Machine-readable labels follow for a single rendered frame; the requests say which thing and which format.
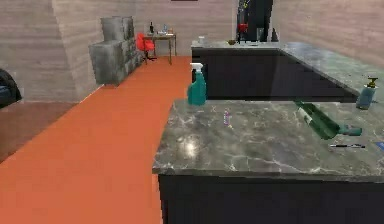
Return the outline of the teal spray bottle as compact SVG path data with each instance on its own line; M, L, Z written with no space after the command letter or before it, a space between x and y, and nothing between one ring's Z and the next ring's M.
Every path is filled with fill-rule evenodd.
M203 64L191 63L191 67L195 71L195 81L189 85L187 90L188 103L201 106L206 102L206 82L202 73Z

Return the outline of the brown wooden table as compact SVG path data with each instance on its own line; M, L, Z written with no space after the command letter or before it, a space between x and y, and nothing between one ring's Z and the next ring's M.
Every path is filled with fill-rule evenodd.
M170 65L173 64L172 57L177 56L177 34L176 33L166 33L162 34L151 34L145 35L143 37L143 42L151 40L153 43L157 41L167 41L168 42L168 62Z

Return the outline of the red chair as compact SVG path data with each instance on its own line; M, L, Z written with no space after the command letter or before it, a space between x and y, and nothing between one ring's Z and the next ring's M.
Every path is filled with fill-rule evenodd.
M137 48L144 53L144 61L155 60L156 56L150 57L149 52L155 51L155 44L151 38L147 38L143 33L138 33L136 35L136 46Z

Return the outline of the green glass bottle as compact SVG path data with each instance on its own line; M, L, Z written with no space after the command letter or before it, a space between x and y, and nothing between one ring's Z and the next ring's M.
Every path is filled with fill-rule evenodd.
M295 105L304 121L321 139L329 140L338 134L346 136L360 136L362 134L360 127L340 125L312 103L295 101Z

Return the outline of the black marble-top kitchen counter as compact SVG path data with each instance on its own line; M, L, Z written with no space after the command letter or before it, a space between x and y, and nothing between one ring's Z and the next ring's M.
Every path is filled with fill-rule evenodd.
M191 50L207 100L171 106L153 164L162 224L384 224L384 68L300 42ZM369 77L373 101L358 109ZM295 101L362 134L321 139Z

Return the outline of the black coffee machine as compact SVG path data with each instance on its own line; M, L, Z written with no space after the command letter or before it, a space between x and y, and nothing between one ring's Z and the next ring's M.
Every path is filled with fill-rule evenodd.
M238 42L257 41L257 28L264 28L263 41L268 38L273 0L239 0L236 39Z

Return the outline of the blue soap dispenser bottle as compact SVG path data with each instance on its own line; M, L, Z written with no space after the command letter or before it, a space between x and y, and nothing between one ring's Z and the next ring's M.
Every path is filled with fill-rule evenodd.
M368 110L373 101L373 96L377 89L377 86L375 83L375 81L377 80L377 77L369 77L369 80L370 82L364 86L364 88L360 92L360 95L358 96L358 99L356 101L356 107L358 109Z

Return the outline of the grey stone cabinet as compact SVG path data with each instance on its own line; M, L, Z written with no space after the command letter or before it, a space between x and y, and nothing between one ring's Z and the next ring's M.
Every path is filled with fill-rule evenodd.
M143 63L144 55L136 46L132 16L100 19L104 40L89 46L89 54L99 85L118 86Z

